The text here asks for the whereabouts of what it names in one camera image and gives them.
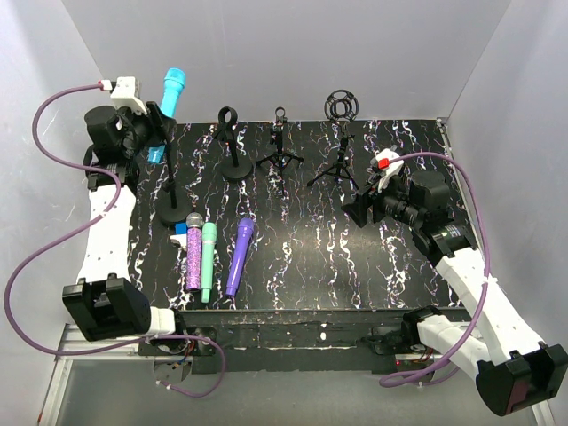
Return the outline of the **cyan toy microphone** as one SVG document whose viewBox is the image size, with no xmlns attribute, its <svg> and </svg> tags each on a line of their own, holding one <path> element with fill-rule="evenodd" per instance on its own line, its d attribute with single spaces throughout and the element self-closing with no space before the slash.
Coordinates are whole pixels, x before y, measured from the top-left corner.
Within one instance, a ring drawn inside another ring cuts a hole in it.
<svg viewBox="0 0 568 426">
<path fill-rule="evenodd" d="M 185 72 L 179 68 L 170 68 L 163 83 L 163 94 L 160 109 L 169 118 L 175 116 L 178 100 L 185 89 Z M 165 146 L 150 147 L 147 160 L 152 164 L 162 162 Z"/>
</svg>

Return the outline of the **black slim tripod stand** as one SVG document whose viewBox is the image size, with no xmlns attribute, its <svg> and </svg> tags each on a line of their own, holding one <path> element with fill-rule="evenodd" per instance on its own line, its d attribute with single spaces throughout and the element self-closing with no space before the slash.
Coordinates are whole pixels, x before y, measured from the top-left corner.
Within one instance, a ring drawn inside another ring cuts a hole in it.
<svg viewBox="0 0 568 426">
<path fill-rule="evenodd" d="M 280 190 L 282 193 L 285 192 L 284 189 L 284 177 L 283 172 L 291 161 L 297 161 L 299 164 L 304 162 L 304 158 L 298 155 L 286 152 L 283 147 L 284 141 L 284 130 L 286 124 L 288 123 L 288 118 L 286 117 L 286 110 L 283 106 L 277 106 L 275 111 L 275 121 L 271 127 L 271 141 L 272 145 L 275 145 L 276 151 L 266 156 L 261 160 L 257 160 L 256 167 L 261 167 L 264 163 L 269 162 L 277 170 L 277 176 L 280 178 Z"/>
</svg>

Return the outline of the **purple toy microphone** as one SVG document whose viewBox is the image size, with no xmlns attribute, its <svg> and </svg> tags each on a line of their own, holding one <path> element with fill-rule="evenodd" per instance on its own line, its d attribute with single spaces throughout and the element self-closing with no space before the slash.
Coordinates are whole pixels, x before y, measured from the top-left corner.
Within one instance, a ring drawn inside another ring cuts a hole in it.
<svg viewBox="0 0 568 426">
<path fill-rule="evenodd" d="M 225 289 L 225 294 L 229 297 L 235 297 L 238 291 L 254 228 L 255 222 L 249 217 L 244 217 L 238 224 L 235 249 Z"/>
</svg>

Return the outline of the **black round base stand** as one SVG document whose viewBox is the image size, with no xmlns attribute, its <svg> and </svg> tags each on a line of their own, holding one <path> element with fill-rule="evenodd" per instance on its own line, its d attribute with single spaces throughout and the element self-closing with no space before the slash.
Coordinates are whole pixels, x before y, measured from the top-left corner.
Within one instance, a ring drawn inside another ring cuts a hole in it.
<svg viewBox="0 0 568 426">
<path fill-rule="evenodd" d="M 253 171 L 252 161 L 247 156 L 240 155 L 237 150 L 233 128 L 237 121 L 237 112 L 231 107 L 224 106 L 218 112 L 217 127 L 213 133 L 213 139 L 226 144 L 229 149 L 230 156 L 220 163 L 220 172 L 229 182 L 240 182 Z"/>
<path fill-rule="evenodd" d="M 185 222 L 192 208 L 189 200 L 177 194 L 171 151 L 169 155 L 164 155 L 164 158 L 168 177 L 162 184 L 164 195 L 156 199 L 155 213 L 164 226 L 172 228 L 177 223 Z"/>
</svg>

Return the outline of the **purple glitter microphone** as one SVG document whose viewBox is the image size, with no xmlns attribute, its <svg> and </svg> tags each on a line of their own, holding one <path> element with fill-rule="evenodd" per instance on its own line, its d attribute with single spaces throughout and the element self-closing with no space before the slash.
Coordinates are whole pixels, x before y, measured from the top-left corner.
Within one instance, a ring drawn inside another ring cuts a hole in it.
<svg viewBox="0 0 568 426">
<path fill-rule="evenodd" d="M 186 218 L 186 275 L 185 289 L 189 292 L 201 288 L 201 236 L 203 217 L 197 212 Z"/>
</svg>

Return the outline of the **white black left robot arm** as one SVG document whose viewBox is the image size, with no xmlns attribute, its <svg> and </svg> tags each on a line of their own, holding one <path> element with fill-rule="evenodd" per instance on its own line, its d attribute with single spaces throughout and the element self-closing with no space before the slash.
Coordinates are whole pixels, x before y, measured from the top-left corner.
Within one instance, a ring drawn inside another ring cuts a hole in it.
<svg viewBox="0 0 568 426">
<path fill-rule="evenodd" d="M 171 355 L 188 346 L 189 334 L 176 324 L 169 308 L 151 305 L 130 281 L 130 220 L 139 180 L 138 153 L 169 142 L 175 121 L 148 102 L 138 114 L 131 106 L 97 106 L 84 116 L 91 146 L 88 167 L 91 219 L 83 265 L 74 285 L 64 287 L 62 301 L 89 342 L 128 335 L 158 337 Z"/>
</svg>

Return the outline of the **mint green toy microphone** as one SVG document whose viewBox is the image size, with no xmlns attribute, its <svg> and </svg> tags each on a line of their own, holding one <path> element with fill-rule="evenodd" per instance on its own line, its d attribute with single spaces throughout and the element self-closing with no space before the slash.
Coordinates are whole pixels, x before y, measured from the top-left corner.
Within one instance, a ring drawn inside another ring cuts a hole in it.
<svg viewBox="0 0 568 426">
<path fill-rule="evenodd" d="M 212 289 L 215 250 L 217 244 L 217 226 L 206 222 L 201 231 L 201 302 L 208 304 Z"/>
</svg>

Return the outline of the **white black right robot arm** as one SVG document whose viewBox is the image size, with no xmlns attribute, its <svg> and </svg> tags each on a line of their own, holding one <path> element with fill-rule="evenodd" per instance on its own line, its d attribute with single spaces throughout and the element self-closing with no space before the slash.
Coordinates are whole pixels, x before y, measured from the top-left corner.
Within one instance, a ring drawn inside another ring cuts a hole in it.
<svg viewBox="0 0 568 426">
<path fill-rule="evenodd" d="M 567 371 L 567 352 L 549 345 L 521 318 L 484 258 L 469 228 L 451 219 L 449 187 L 436 171 L 381 173 L 342 210 L 357 226 L 391 217 L 411 229 L 415 246 L 457 294 L 480 336 L 460 330 L 438 308 L 404 315 L 401 340 L 411 352 L 449 352 L 449 362 L 475 383 L 485 405 L 499 416 L 552 399 Z"/>
</svg>

